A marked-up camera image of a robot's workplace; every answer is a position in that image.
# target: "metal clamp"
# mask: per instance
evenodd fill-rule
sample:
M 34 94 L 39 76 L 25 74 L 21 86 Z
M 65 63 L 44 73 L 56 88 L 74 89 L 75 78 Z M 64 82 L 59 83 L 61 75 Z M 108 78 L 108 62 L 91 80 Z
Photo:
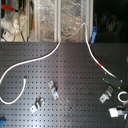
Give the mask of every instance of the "metal clamp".
M 124 120 L 127 118 L 128 111 L 127 110 L 122 110 L 123 108 L 110 108 L 109 113 L 110 116 L 113 117 L 119 117 L 119 116 L 124 116 Z
M 54 82 L 51 80 L 50 82 L 48 82 L 48 85 L 49 85 L 50 91 L 51 91 L 54 99 L 57 100 L 59 98 L 59 94 L 58 94 L 58 92 L 56 90 Z
M 102 94 L 102 96 L 99 98 L 101 103 L 103 104 L 106 100 L 109 100 L 109 97 L 112 96 L 113 88 L 111 86 L 108 87 L 108 89 Z
M 39 110 L 42 106 L 42 104 L 44 105 L 45 104 L 45 101 L 43 98 L 41 98 L 40 100 L 38 100 L 31 108 L 31 112 L 34 113 L 36 112 L 37 110 Z

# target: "white wire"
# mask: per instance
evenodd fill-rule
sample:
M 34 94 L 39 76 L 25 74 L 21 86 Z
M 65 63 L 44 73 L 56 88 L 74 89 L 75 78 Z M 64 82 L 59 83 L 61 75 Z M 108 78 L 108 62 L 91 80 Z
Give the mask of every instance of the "white wire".
M 88 49 L 89 49 L 89 53 L 90 53 L 91 57 L 93 58 L 93 60 L 94 60 L 97 64 L 99 64 L 99 62 L 98 62 L 97 59 L 94 57 L 94 55 L 93 55 L 93 53 L 92 53 L 92 51 L 91 51 L 90 45 L 89 45 L 89 43 L 88 43 L 87 25 L 86 25 L 86 23 L 84 23 L 84 24 L 85 24 L 85 40 L 86 40 L 86 42 L 87 42 L 87 46 L 88 46 Z M 113 76 L 113 77 L 116 77 L 115 75 L 113 75 L 112 73 L 110 73 L 104 66 L 101 66 L 101 68 L 102 68 L 105 72 L 107 72 L 109 75 L 111 75 L 111 76 Z
M 21 97 L 22 93 L 24 92 L 25 85 L 26 85 L 26 78 L 23 79 L 23 88 L 22 88 L 22 90 L 21 90 L 21 93 L 19 94 L 19 96 L 18 96 L 15 100 L 13 100 L 13 101 L 11 101 L 11 102 L 6 102 L 6 101 L 4 101 L 4 100 L 0 97 L 0 101 L 1 101 L 2 103 L 4 103 L 4 104 L 7 104 L 7 105 L 10 105 L 10 104 L 15 103 L 15 102 Z
M 93 58 L 93 60 L 98 64 L 99 62 L 97 61 L 97 59 L 96 59 L 96 58 L 94 57 L 94 55 L 92 54 L 90 45 L 89 45 L 89 43 L 88 43 L 87 25 L 86 25 L 86 23 L 83 23 L 83 24 L 80 26 L 80 28 L 76 31 L 75 34 L 73 34 L 72 36 L 70 36 L 70 37 L 68 37 L 68 38 L 66 38 L 66 39 L 69 39 L 69 38 L 73 37 L 74 35 L 76 35 L 84 25 L 85 25 L 85 40 L 86 40 L 86 43 L 87 43 L 87 46 L 88 46 L 88 49 L 89 49 L 89 53 L 90 53 L 91 57 Z M 4 74 L 1 76 L 1 78 L 0 78 L 0 84 L 2 83 L 2 80 L 3 80 L 3 78 L 5 77 L 5 75 L 6 75 L 11 69 L 13 69 L 14 67 L 17 67 L 17 66 L 19 66 L 19 65 L 27 64 L 27 63 L 34 62 L 34 61 L 39 61 L 39 60 L 42 60 L 42 59 L 45 59 L 45 58 L 49 57 L 50 55 L 52 55 L 52 54 L 58 49 L 58 47 L 60 46 L 60 43 L 61 43 L 61 39 L 60 39 L 59 43 L 57 44 L 57 46 L 53 49 L 53 51 L 50 52 L 49 54 L 43 56 L 43 57 L 39 57 L 39 58 L 36 58 L 36 59 L 32 59 L 32 60 L 28 60 L 28 61 L 24 61 L 24 62 L 20 62 L 20 63 L 17 63 L 17 64 L 12 65 L 10 68 L 8 68 L 8 69 L 4 72 Z M 102 68 L 105 72 L 107 72 L 109 75 L 115 77 L 112 73 L 110 73 L 110 72 L 109 72 L 106 68 L 104 68 L 103 66 L 101 66 L 101 68 Z M 5 102 L 5 101 L 2 100 L 1 97 L 0 97 L 0 101 L 1 101 L 2 103 L 4 103 L 4 104 L 13 104 L 13 103 L 15 103 L 15 102 L 20 98 L 20 96 L 22 95 L 22 93 L 23 93 L 23 91 L 24 91 L 24 88 L 25 88 L 25 84 L 26 84 L 26 81 L 24 82 L 23 89 L 22 89 L 21 93 L 19 94 L 19 96 L 18 96 L 14 101 L 12 101 L 12 102 Z
M 17 66 L 19 66 L 19 65 L 27 64 L 27 63 L 34 62 L 34 61 L 39 61 L 39 60 L 42 60 L 42 59 L 45 59 L 45 58 L 49 57 L 50 55 L 52 55 L 52 54 L 58 49 L 58 47 L 60 46 L 60 43 L 61 43 L 61 39 L 60 39 L 60 42 L 57 44 L 57 46 L 52 50 L 52 52 L 50 52 L 49 54 L 47 54 L 47 55 L 45 55 L 45 56 L 43 56 L 43 57 L 39 57 L 39 58 L 36 58 L 36 59 L 32 59 L 32 60 L 28 60 L 28 61 L 24 61 L 24 62 L 20 62 L 20 63 L 17 63 L 17 64 L 12 65 L 10 68 L 8 68 L 8 69 L 4 72 L 4 74 L 1 76 L 1 78 L 0 78 L 0 84 L 2 83 L 2 80 L 3 80 L 3 78 L 5 77 L 5 75 L 6 75 L 11 69 L 13 69 L 14 67 L 17 67 Z M 20 98 L 20 96 L 22 95 L 22 93 L 23 93 L 23 91 L 24 91 L 24 88 L 25 88 L 25 84 L 26 84 L 26 79 L 24 79 L 24 84 L 23 84 L 23 88 L 22 88 L 21 93 L 19 94 L 19 96 L 18 96 L 14 101 L 12 101 L 12 102 L 5 102 L 4 100 L 2 100 L 1 97 L 0 97 L 0 101 L 1 101 L 2 103 L 4 103 L 4 104 L 8 104 L 8 105 L 15 103 L 15 102 Z
M 118 100 L 119 100 L 120 102 L 122 102 L 122 103 L 127 103 L 127 102 L 128 102 L 128 100 L 126 100 L 126 101 L 121 100 L 120 96 L 121 96 L 122 94 L 128 94 L 128 93 L 127 93 L 127 92 L 125 92 L 125 91 L 120 92 L 120 93 L 118 94 Z

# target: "small metal part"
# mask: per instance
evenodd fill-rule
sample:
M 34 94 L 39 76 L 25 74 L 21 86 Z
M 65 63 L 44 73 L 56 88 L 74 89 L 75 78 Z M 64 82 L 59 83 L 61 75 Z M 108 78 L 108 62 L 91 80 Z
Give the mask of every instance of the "small metal part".
M 45 103 L 45 101 L 44 101 L 43 98 L 41 98 L 40 100 L 38 100 L 38 101 L 30 108 L 31 112 L 34 113 L 34 112 L 36 112 L 37 110 L 39 110 L 39 109 L 41 108 L 42 104 L 44 104 L 44 103 Z
M 126 119 L 127 114 L 128 114 L 128 111 L 126 111 L 126 110 L 121 110 L 121 108 L 120 108 L 120 109 L 117 109 L 117 108 L 110 108 L 110 109 L 109 109 L 109 112 L 110 112 L 110 116 L 111 116 L 111 117 L 124 116 L 124 119 Z
M 111 117 L 118 117 L 118 111 L 116 108 L 110 108 L 109 112 Z
M 112 96 L 113 88 L 111 86 L 108 87 L 108 89 L 102 94 L 102 96 L 99 98 L 101 103 L 103 104 L 106 100 L 109 100 L 109 97 Z
M 51 93 L 52 93 L 54 99 L 57 100 L 57 99 L 59 98 L 59 94 L 58 94 L 58 92 L 57 92 L 57 90 L 56 90 L 56 87 L 55 87 L 55 85 L 54 85 L 54 82 L 51 80 L 51 81 L 48 83 L 48 85 L 49 85 L 50 91 L 51 91 Z

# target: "glass panel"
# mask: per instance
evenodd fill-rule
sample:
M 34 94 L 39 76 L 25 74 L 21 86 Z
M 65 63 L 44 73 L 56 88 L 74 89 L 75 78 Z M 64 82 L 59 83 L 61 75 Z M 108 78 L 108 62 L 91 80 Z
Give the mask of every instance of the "glass panel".
M 61 35 L 67 38 L 78 30 L 83 22 L 85 22 L 86 14 L 86 0 L 62 0 L 62 25 Z M 83 42 L 84 41 L 84 28 L 82 28 L 77 35 L 68 42 Z
M 54 41 L 55 0 L 35 0 L 35 40 Z

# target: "wire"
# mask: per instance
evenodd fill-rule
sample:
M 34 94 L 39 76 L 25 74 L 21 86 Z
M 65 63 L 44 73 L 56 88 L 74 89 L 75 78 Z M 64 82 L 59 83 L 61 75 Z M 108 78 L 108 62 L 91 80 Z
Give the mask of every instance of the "wire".
M 21 90 L 21 93 L 19 94 L 19 96 L 18 96 L 15 100 L 13 100 L 13 101 L 11 101 L 11 102 L 6 102 L 6 101 L 4 101 L 4 100 L 0 97 L 0 101 L 1 101 L 2 103 L 4 103 L 4 104 L 7 104 L 7 105 L 10 105 L 10 104 L 15 103 L 15 102 L 21 97 L 22 93 L 24 92 L 25 85 L 26 85 L 26 78 L 23 79 L 23 88 L 22 88 L 22 90 Z
M 24 39 L 24 36 L 23 36 L 22 31 L 20 32 L 20 34 L 21 34 L 21 36 L 22 36 L 23 42 L 25 42 L 25 39 Z
M 80 26 L 80 28 L 76 31 L 75 34 L 73 34 L 72 36 L 70 36 L 70 37 L 68 37 L 68 38 L 66 38 L 66 39 L 69 39 L 69 38 L 73 37 L 74 35 L 76 35 L 76 34 L 79 32 L 79 30 L 80 30 L 84 25 L 85 25 L 85 40 L 86 40 L 87 47 L 88 47 L 88 49 L 89 49 L 89 53 L 90 53 L 91 57 L 93 58 L 93 60 L 94 60 L 104 71 L 106 71 L 109 75 L 115 77 L 115 76 L 114 76 L 112 73 L 110 73 L 106 68 L 104 68 L 104 67 L 96 60 L 96 58 L 95 58 L 94 55 L 92 54 L 90 45 L 89 45 L 89 43 L 88 43 L 87 25 L 86 25 L 86 23 L 83 23 L 83 24 Z M 52 55 L 52 54 L 58 49 L 58 47 L 60 46 L 61 40 L 62 40 L 62 39 L 60 39 L 60 41 L 59 41 L 59 43 L 57 44 L 57 46 L 56 46 L 49 54 L 47 54 L 47 55 L 45 55 L 45 56 L 43 56 L 43 57 L 39 57 L 39 58 L 36 58 L 36 59 L 31 59 L 31 60 L 28 60 L 28 61 L 23 61 L 23 62 L 20 62 L 20 63 L 17 63 L 17 64 L 12 65 L 10 68 L 8 68 L 8 69 L 3 73 L 2 77 L 0 78 L 0 84 L 2 83 L 2 80 L 3 80 L 3 78 L 5 77 L 5 75 L 6 75 L 11 69 L 13 69 L 14 67 L 17 67 L 17 66 L 23 65 L 23 64 L 27 64 L 27 63 L 30 63 L 30 62 L 34 62 L 34 61 L 39 61 L 39 60 L 45 59 L 45 58 L 49 57 L 50 55 Z M 3 101 L 2 98 L 0 97 L 1 102 L 3 102 L 4 104 L 12 104 L 12 103 L 15 103 L 15 102 L 19 99 L 19 97 L 22 95 L 22 93 L 23 93 L 23 91 L 24 91 L 24 88 L 25 88 L 25 83 L 24 83 L 24 86 L 23 86 L 23 89 L 22 89 L 20 95 L 19 95 L 14 101 L 12 101 L 12 102 L 5 102 L 5 101 Z
M 66 38 L 66 39 L 69 39 L 69 38 L 72 38 L 73 36 L 75 36 L 79 31 L 80 31 L 80 29 L 83 27 L 85 25 L 85 40 L 86 40 L 86 43 L 87 43 L 87 47 L 88 47 L 88 50 L 89 50 L 89 53 L 90 53 L 90 55 L 91 55 L 91 57 L 93 58 L 93 60 L 105 71 L 105 72 L 107 72 L 109 75 L 111 75 L 111 76 L 113 76 L 113 77 L 116 77 L 115 75 L 113 75 L 112 73 L 110 73 L 103 65 L 101 65 L 98 61 L 97 61 L 97 59 L 94 57 L 94 55 L 93 55 L 93 53 L 92 53 L 92 51 L 91 51 L 91 48 L 90 48 L 90 45 L 89 45 L 89 43 L 88 43 L 88 36 L 87 36 L 87 25 L 86 25 L 86 23 L 83 23 L 81 26 L 80 26 L 80 28 L 76 31 L 76 33 L 75 34 L 73 34 L 72 36 L 69 36 L 68 38 Z
M 10 68 L 8 68 L 8 69 L 4 72 L 4 74 L 1 76 L 1 78 L 0 78 L 0 84 L 2 83 L 2 80 L 3 80 L 3 78 L 5 77 L 5 75 L 6 75 L 11 69 L 13 69 L 13 68 L 15 68 L 15 67 L 17 67 L 17 66 L 19 66 L 19 65 L 27 64 L 27 63 L 34 62 L 34 61 L 39 61 L 39 60 L 42 60 L 42 59 L 45 59 L 45 58 L 49 57 L 50 55 L 52 55 L 52 54 L 58 49 L 58 47 L 60 46 L 60 43 L 61 43 L 61 39 L 60 39 L 60 42 L 57 44 L 57 46 L 56 46 L 49 54 L 47 54 L 47 55 L 45 55 L 45 56 L 43 56 L 43 57 L 39 57 L 39 58 L 32 59 L 32 60 L 28 60 L 28 61 L 23 61 L 23 62 L 20 62 L 20 63 L 17 63 L 17 64 L 12 65 Z M 5 101 L 2 100 L 1 97 L 0 97 L 0 101 L 1 101 L 2 103 L 4 103 L 4 104 L 8 104 L 8 105 L 15 103 L 15 102 L 20 98 L 20 96 L 22 95 L 22 93 L 23 93 L 23 91 L 24 91 L 24 88 L 25 88 L 25 84 L 26 84 L 26 80 L 25 80 L 25 78 L 24 78 L 24 84 L 23 84 L 22 91 L 21 91 L 21 93 L 19 94 L 19 96 L 18 96 L 14 101 L 12 101 L 12 102 L 5 102 Z
M 116 77 L 116 76 L 113 75 L 111 72 L 109 72 L 103 65 L 101 65 L 101 64 L 97 61 L 97 59 L 94 57 L 94 55 L 93 55 L 93 53 L 92 53 L 92 51 L 91 51 L 90 45 L 89 45 L 89 43 L 88 43 L 87 25 L 86 25 L 86 23 L 83 23 L 83 24 L 85 25 L 85 40 L 86 40 L 86 42 L 87 42 L 87 46 L 88 46 L 89 53 L 90 53 L 91 57 L 93 58 L 93 60 L 94 60 L 105 72 L 107 72 L 109 75 L 111 75 L 111 76 L 113 76 L 113 77 Z

